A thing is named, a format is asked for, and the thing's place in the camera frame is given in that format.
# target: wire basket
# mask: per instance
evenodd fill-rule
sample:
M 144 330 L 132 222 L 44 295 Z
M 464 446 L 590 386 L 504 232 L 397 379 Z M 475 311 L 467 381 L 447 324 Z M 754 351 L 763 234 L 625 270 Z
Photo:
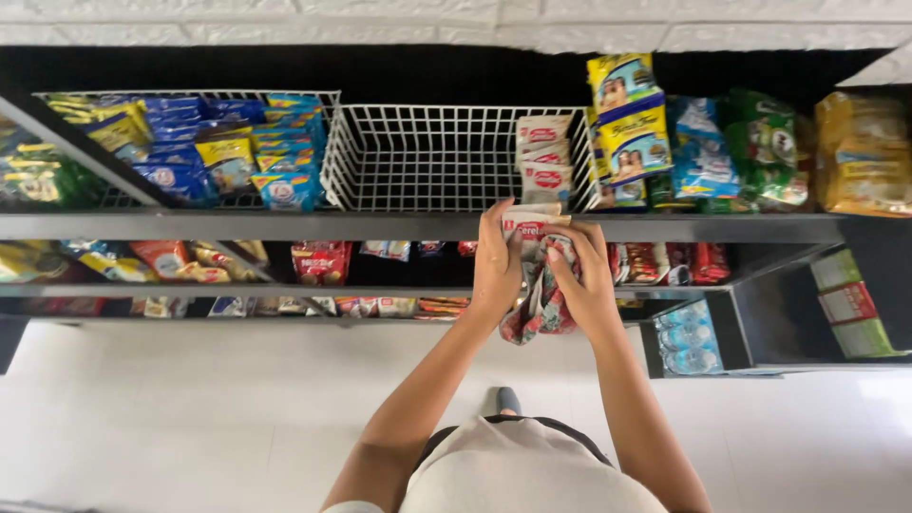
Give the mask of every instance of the wire basket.
M 342 210 L 481 212 L 522 195 L 516 120 L 569 115 L 574 166 L 569 208 L 596 193 L 584 108 L 343 105 L 333 118 L 321 183 Z
M 164 97 L 174 97 L 174 96 L 201 96 L 208 99 L 259 99 L 263 104 L 268 105 L 266 101 L 267 94 L 294 94 L 301 96 L 316 96 L 320 98 L 320 101 L 323 103 L 323 122 L 326 132 L 329 134 L 327 138 L 331 138 L 331 127 L 333 117 L 339 107 L 339 97 L 342 94 L 342 91 L 311 91 L 311 90 L 254 90 L 254 89 L 143 89 L 143 90 L 105 90 L 105 91 L 76 91 L 76 92 L 39 92 L 35 93 L 34 96 L 39 97 L 40 99 L 47 99 L 47 95 L 50 94 L 65 94 L 68 96 L 80 96 L 86 98 L 98 98 L 102 95 L 110 94 L 122 94 L 129 96 L 164 96 Z M 138 201 L 133 199 L 130 195 L 124 193 L 116 187 L 111 187 L 108 189 L 104 198 L 101 200 L 101 208 L 125 208 L 132 206 L 142 206 Z M 260 198 L 258 193 L 246 193 L 238 194 L 234 196 L 224 197 L 222 199 L 222 204 L 218 207 L 222 209 L 253 209 L 261 210 L 263 209 L 263 200 Z

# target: white shirt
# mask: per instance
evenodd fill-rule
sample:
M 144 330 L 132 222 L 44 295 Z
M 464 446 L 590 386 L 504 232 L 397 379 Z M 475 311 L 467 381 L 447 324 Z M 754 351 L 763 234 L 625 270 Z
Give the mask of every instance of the white shirt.
M 645 487 L 534 419 L 453 431 L 409 480 L 399 513 L 658 513 Z M 354 501 L 325 513 L 382 513 Z

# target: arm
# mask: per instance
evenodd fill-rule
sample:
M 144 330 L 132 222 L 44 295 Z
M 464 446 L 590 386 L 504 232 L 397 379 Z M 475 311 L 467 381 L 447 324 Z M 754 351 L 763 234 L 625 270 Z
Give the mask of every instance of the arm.
M 482 215 L 472 304 L 371 417 L 321 511 L 349 500 L 385 513 L 399 509 L 421 449 L 475 354 L 519 296 L 522 240 L 515 236 L 508 248 L 500 228 L 511 204 L 500 202 Z
M 709 512 L 700 477 L 675 439 L 630 348 L 615 304 L 605 239 L 597 225 L 574 222 L 574 229 L 549 226 L 569 236 L 583 267 L 577 283 L 564 258 L 549 252 L 549 265 L 567 307 L 596 356 L 598 384 L 618 463 L 669 511 Z

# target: floral cloth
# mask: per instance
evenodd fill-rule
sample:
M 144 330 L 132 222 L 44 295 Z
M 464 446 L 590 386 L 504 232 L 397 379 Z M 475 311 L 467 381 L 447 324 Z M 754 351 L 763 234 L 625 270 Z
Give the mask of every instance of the floral cloth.
M 535 260 L 523 262 L 525 283 L 528 284 L 527 296 L 501 320 L 501 337 L 518 346 L 525 345 L 536 333 L 562 335 L 572 332 L 576 327 L 567 310 L 564 294 L 557 287 L 554 274 L 547 265 L 549 247 L 564 255 L 577 281 L 582 276 L 573 242 L 565 236 L 544 236 L 535 252 Z

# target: hand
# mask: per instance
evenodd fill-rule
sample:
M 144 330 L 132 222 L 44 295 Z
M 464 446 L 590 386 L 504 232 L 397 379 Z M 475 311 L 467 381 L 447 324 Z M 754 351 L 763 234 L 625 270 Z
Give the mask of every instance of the hand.
M 502 200 L 482 214 L 475 253 L 475 282 L 469 310 L 497 319 L 510 311 L 523 287 L 522 233 L 516 230 L 509 244 L 503 241 L 501 215 L 514 199 Z
M 576 281 L 564 256 L 552 248 L 548 249 L 548 266 L 554 273 L 557 286 L 564 293 L 570 315 L 592 340 L 604 330 L 607 322 L 618 317 L 614 279 L 608 265 L 608 249 L 602 228 L 574 221 L 569 228 L 547 225 L 544 231 L 569 237 L 573 241 L 583 270 L 583 283 Z

